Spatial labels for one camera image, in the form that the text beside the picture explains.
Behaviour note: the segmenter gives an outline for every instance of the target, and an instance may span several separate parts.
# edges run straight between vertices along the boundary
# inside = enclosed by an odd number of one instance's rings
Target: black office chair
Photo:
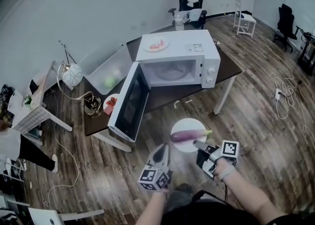
[[[198,2],[195,2],[193,4],[193,7],[188,6],[188,0],[179,0],[179,9],[178,11],[183,11],[183,10],[192,10],[192,9],[201,9],[202,8],[202,2],[203,0],[199,0]],[[172,13],[173,17],[175,15],[175,10],[176,8],[170,9],[168,12]],[[198,21],[191,21],[189,22],[193,27],[197,29],[203,29],[203,25],[206,23],[206,14],[207,11],[203,10],[201,12],[200,18]]]
[[[282,4],[282,7],[279,7],[280,20],[278,23],[278,29],[283,34],[281,37],[278,34],[275,34],[273,42],[279,40],[283,43],[284,51],[286,52],[286,46],[291,48],[291,53],[293,52],[293,47],[290,45],[288,38],[297,39],[296,35],[292,32],[292,26],[294,21],[294,15],[292,14],[292,9]]]

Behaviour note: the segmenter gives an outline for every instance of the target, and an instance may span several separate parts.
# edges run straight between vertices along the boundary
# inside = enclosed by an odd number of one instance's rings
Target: glass lamp shade
[[[70,86],[77,86],[83,79],[81,68],[78,64],[63,65],[63,82]]]

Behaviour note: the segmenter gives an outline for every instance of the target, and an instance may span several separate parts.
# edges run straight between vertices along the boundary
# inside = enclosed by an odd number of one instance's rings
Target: lamp base
[[[85,98],[84,112],[90,117],[96,116],[102,109],[102,100],[98,96],[88,96]]]

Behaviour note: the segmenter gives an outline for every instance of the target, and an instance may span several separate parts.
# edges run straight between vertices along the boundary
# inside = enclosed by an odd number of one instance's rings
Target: microwave knob
[[[213,67],[210,67],[209,69],[208,69],[208,74],[213,74],[213,73],[215,73],[216,72],[216,70],[213,68]]]
[[[207,83],[210,83],[212,81],[213,81],[213,78],[211,78],[211,77],[207,78]]]

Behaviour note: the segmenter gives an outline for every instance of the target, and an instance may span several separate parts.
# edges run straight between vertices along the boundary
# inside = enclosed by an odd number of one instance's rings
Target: person
[[[220,175],[244,210],[220,201],[196,200],[192,187],[181,184],[170,194],[166,205],[167,191],[154,192],[136,225],[305,224],[300,216],[278,210],[261,189],[246,181],[225,158],[217,160],[214,174]]]
[[[13,161],[17,158],[25,159],[54,173],[58,172],[56,154],[50,159],[18,131],[9,128],[7,122],[3,120],[0,120],[0,154]]]

